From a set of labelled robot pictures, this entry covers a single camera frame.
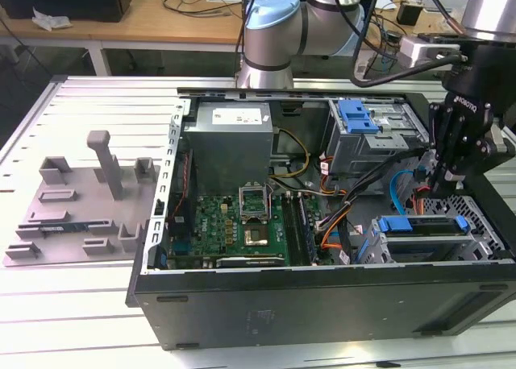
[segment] wire bundle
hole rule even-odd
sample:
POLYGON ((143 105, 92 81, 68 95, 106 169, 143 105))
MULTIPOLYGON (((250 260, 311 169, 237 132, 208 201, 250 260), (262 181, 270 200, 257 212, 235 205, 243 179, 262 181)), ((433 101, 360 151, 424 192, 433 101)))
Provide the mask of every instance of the wire bundle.
MULTIPOLYGON (((356 61, 358 60, 358 55, 360 53, 360 48, 361 48, 362 43, 365 43, 366 45, 368 45, 374 52, 378 53, 379 55, 388 57, 391 60, 397 59, 396 56, 387 54, 386 52, 382 51, 380 48, 373 45, 370 41, 368 41, 366 39, 366 35, 367 35, 368 29, 369 29, 369 24, 371 23, 371 17, 374 12, 374 8, 377 4, 377 0, 371 1, 371 6, 369 7, 369 11, 364 20, 364 28, 362 29, 362 32, 359 32, 358 29, 355 27, 355 25, 352 23, 352 21, 349 19, 345 9, 340 4, 340 1, 335 0, 335 3, 337 5, 337 7, 339 8, 340 14, 343 16, 343 18, 346 21, 346 23, 348 24, 348 26, 353 30, 353 32, 356 35, 359 36, 358 41, 356 42, 355 51, 353 52, 353 57, 352 57, 353 67, 356 65, 356 61)), ((442 13, 446 18, 447 18, 447 16, 449 16, 449 14, 445 10, 442 13)), ((454 23, 454 22, 457 23, 455 20, 452 19, 449 23, 454 23)), ((360 88, 368 88, 368 87, 373 87, 375 85, 383 85, 383 84, 389 83, 391 81, 395 81, 395 80, 403 79, 405 77, 409 77, 411 75, 415 75, 416 73, 424 73, 425 71, 429 71, 431 69, 438 68, 438 67, 443 67, 448 64, 460 63, 463 61, 463 58, 464 57, 459 52, 449 52, 449 55, 444 56, 442 59, 432 60, 432 61, 429 61, 428 63, 416 65, 413 68, 408 68, 399 73, 394 73, 394 74, 390 74, 388 76, 379 77, 377 79, 372 79, 370 81, 363 81, 361 79, 358 79, 355 76, 355 73, 354 73, 355 70, 353 69, 351 82, 360 88)))
MULTIPOLYGON (((390 156, 388 159, 386 159, 381 164, 378 164, 373 169, 371 169, 369 172, 365 173, 353 186, 350 190, 347 191, 346 196, 343 198, 342 206, 340 209, 338 209, 336 212, 334 212, 332 215, 327 216, 324 218, 319 225, 322 227, 327 227, 325 229, 324 237, 321 241, 321 247, 323 249, 328 248, 330 244, 327 244, 327 240, 330 237, 330 232, 335 228, 335 226, 343 220, 346 215, 349 213, 352 207, 353 201, 361 194, 363 193, 369 185, 373 184, 374 182, 378 181, 385 175, 385 170, 387 168, 390 168, 393 164, 405 160, 411 157, 421 157, 425 151, 428 149, 426 147, 416 147, 411 150, 407 151, 400 151, 395 155, 390 156)), ((339 248, 340 245, 335 244, 334 248, 339 248)))

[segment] cpu socket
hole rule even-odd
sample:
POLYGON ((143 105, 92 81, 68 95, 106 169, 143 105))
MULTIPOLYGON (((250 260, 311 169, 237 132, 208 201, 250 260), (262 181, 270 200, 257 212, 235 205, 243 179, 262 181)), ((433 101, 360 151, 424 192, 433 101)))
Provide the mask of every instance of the cpu socket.
POLYGON ((263 224, 246 224, 243 226, 243 244, 246 247, 268 246, 268 227, 263 224))

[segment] workbench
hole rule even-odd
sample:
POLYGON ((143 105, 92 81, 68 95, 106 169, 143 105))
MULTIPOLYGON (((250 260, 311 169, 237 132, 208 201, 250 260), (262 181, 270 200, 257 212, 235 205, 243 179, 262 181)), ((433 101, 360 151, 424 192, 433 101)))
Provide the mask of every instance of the workbench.
MULTIPOLYGON (((200 1, 193 5, 182 6, 181 9, 203 10, 221 4, 221 2, 200 1)), ((177 3, 170 2, 170 5, 177 5, 177 3)), ((239 13, 240 6, 234 5, 232 10, 239 13)), ((397 10, 382 11, 382 15, 392 20, 395 20, 396 13, 397 10)), ((404 29, 409 34, 423 31, 441 32, 441 20, 441 14, 423 11, 415 27, 404 27, 404 29)), ((119 23, 72 19, 72 27, 50 32, 39 28, 30 19, 6 19, 6 23, 27 46, 87 49, 97 75, 109 76, 110 66, 106 58, 106 49, 233 52, 241 20, 234 15, 194 18, 165 9, 161 0, 132 0, 129 10, 119 23)), ((388 23, 386 28, 396 29, 388 23)), ((378 29, 371 26, 368 35, 370 40, 379 44, 379 36, 378 29)), ((18 43, 3 27, 0 27, 0 45, 3 44, 16 46, 18 43)))
MULTIPOLYGON (((111 153, 122 166, 132 165, 139 156, 151 156, 160 164, 161 148, 168 142, 168 106, 178 87, 233 88, 234 82, 70 77, 50 83, 0 151, 0 255, 41 182, 38 169, 45 156, 65 155, 73 168, 98 166, 85 145, 89 130, 110 132, 111 153)), ((333 80, 296 80, 295 87, 365 91, 349 81, 333 80)), ((377 90, 422 93, 430 102, 445 96, 437 81, 397 81, 377 90)), ((516 160, 487 176, 516 211, 516 160)), ((0 267, 0 367, 365 368, 380 361, 417 368, 516 365, 514 302, 457 337, 166 352, 142 311, 124 304, 131 265, 0 267)), ((352 314, 336 309, 329 316, 339 321, 352 314)))

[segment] black cable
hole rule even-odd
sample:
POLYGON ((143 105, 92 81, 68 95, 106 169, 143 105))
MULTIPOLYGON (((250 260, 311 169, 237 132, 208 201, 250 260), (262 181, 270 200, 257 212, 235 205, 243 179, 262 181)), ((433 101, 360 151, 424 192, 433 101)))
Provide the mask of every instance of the black cable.
POLYGON ((220 10, 220 9, 228 8, 230 6, 238 5, 239 4, 238 2, 233 2, 231 4, 224 4, 224 5, 216 6, 215 8, 210 8, 210 9, 203 9, 203 10, 180 10, 180 9, 177 9, 177 8, 174 8, 174 7, 170 6, 167 3, 168 1, 169 0, 163 0, 163 6, 165 8, 167 8, 168 10, 171 10, 173 12, 177 12, 177 13, 179 13, 181 15, 201 15, 201 14, 204 14, 204 13, 209 14, 208 12, 213 12, 214 10, 220 10))
POLYGON ((464 35, 466 33, 464 31, 464 27, 459 22, 457 22, 457 20, 452 18, 452 16, 444 8, 441 1, 439 1, 439 0, 432 0, 432 1, 434 2, 435 6, 437 6, 437 9, 439 9, 439 12, 441 12, 443 17, 446 19, 446 23, 450 26, 450 28, 453 29, 453 31, 455 31, 459 35, 464 35))
POLYGON ((400 151, 397 154, 390 156, 389 158, 384 160, 382 163, 375 166, 369 172, 365 173, 352 186, 352 188, 347 191, 346 195, 343 197, 342 206, 336 212, 334 212, 331 216, 327 216, 329 219, 324 222, 324 225, 325 226, 330 225, 338 217, 340 217, 346 209, 349 209, 349 207, 352 205, 353 201, 355 201, 355 199, 361 193, 363 193, 369 187, 369 185, 378 181, 385 175, 385 172, 384 172, 385 168, 391 166, 392 164, 394 164, 398 161, 405 160, 407 158, 421 157, 427 150, 428 150, 427 147, 416 147, 414 149, 410 149, 407 151, 400 151))
POLYGON ((402 26, 400 26, 399 24, 397 24, 397 23, 396 23, 396 22, 394 22, 393 20, 386 19, 386 18, 385 18, 384 16, 382 16, 382 15, 377 15, 377 14, 375 14, 375 16, 376 16, 377 18, 381 19, 381 21, 382 21, 382 22, 386 21, 387 23, 391 23, 391 24, 393 24, 395 27, 399 28, 399 29, 400 29, 400 30, 401 30, 405 35, 407 35, 407 36, 409 35, 408 33, 406 33, 406 30, 405 30, 405 29, 403 29, 403 27, 402 27, 402 26))
POLYGON ((14 34, 14 32, 7 26, 6 22, 2 19, 2 16, 0 16, 0 23, 6 28, 6 31, 9 32, 9 35, 11 35, 18 43, 23 47, 23 49, 32 56, 32 58, 40 65, 40 67, 50 76, 53 77, 52 73, 48 70, 48 68, 40 62, 40 59, 38 59, 35 54, 31 51, 31 49, 23 43, 22 40, 19 39, 17 35, 14 34))
POLYGON ((439 0, 432 0, 432 1, 434 2, 435 6, 437 6, 437 9, 439 9, 439 12, 441 12, 441 14, 444 16, 444 18, 446 20, 452 19, 452 16, 446 11, 446 9, 444 8, 441 1, 439 1, 439 0))
MULTIPOLYGON (((371 2, 371 7, 369 8, 369 13, 371 13, 371 9, 374 9, 374 6, 377 4, 377 0, 372 0, 371 2)), ((362 41, 365 43, 365 45, 367 45, 368 47, 370 47, 374 52, 378 53, 379 55, 382 55, 382 56, 385 56, 385 57, 388 57, 390 59, 396 59, 396 56, 391 56, 391 55, 386 55, 383 53, 383 51, 378 48, 376 45, 374 45, 373 43, 371 43, 369 40, 367 40, 365 37, 362 37, 362 41, 360 41, 360 37, 361 37, 361 34, 360 34, 360 31, 355 27, 355 24, 353 24, 353 22, 349 19, 349 17, 347 16, 347 13, 346 11, 344 10, 344 8, 340 5, 340 1, 339 0, 335 0, 335 5, 337 6, 337 8, 339 8, 339 12, 340 14, 342 15, 342 17, 344 17, 344 20, 346 21, 346 23, 348 24, 348 26, 353 30, 353 32, 355 33, 355 35, 359 36, 359 41, 357 42, 358 44, 362 44, 362 41)), ((371 19, 371 16, 369 16, 367 18, 366 16, 366 19, 364 21, 364 29, 366 30, 366 33, 367 33, 367 25, 368 25, 368 22, 369 20, 371 19)))
MULTIPOLYGON (((352 62, 353 62, 352 66, 353 67, 355 67, 355 65, 356 65, 356 61, 357 61, 358 55, 360 53, 360 47, 362 45, 362 42, 365 39, 365 36, 368 33, 368 28, 369 28, 369 24, 371 22, 372 13, 374 11, 374 6, 376 4, 377 4, 377 0, 371 1, 371 7, 369 8, 368 14, 364 21, 364 28, 362 29, 362 33, 360 33, 359 39, 355 46, 355 51, 353 52, 353 57, 352 57, 352 62)), ((355 77, 355 72, 353 70, 351 82, 354 85, 356 85, 357 87, 364 89, 364 88, 368 88, 368 87, 373 87, 375 85, 383 85, 383 84, 389 83, 391 81, 396 81, 399 79, 403 79, 405 77, 409 77, 411 75, 415 75, 416 73, 424 73, 425 71, 429 71, 434 68, 443 67, 448 64, 459 63, 461 61, 462 61, 462 55, 459 52, 451 52, 450 55, 445 56, 442 59, 429 61, 428 63, 417 65, 416 67, 406 69, 399 73, 394 73, 394 74, 388 75, 386 77, 379 77, 377 79, 372 79, 370 81, 362 81, 362 80, 358 79, 357 77, 355 77)))

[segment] white label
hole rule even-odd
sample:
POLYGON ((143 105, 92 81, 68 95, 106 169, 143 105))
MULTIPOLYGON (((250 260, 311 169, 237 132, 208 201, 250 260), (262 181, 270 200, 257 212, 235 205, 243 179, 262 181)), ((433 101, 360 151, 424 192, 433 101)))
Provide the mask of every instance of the white label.
POLYGON ((339 259, 342 261, 342 263, 344 264, 349 264, 350 262, 350 259, 349 259, 349 256, 347 256, 346 252, 340 250, 340 253, 339 253, 339 259))
POLYGON ((214 125, 261 125, 260 109, 215 109, 214 125))
POLYGON ((322 162, 321 163, 321 173, 327 176, 330 171, 330 166, 328 165, 328 162, 322 162))
POLYGON ((52 232, 54 230, 62 231, 65 230, 62 226, 45 226, 41 228, 42 232, 52 232))
POLYGON ((373 121, 376 125, 389 125, 389 119, 386 117, 374 118, 373 121))
POLYGON ((364 234, 364 230, 362 229, 362 226, 354 226, 354 230, 350 230, 349 234, 351 236, 357 235, 357 234, 364 234))

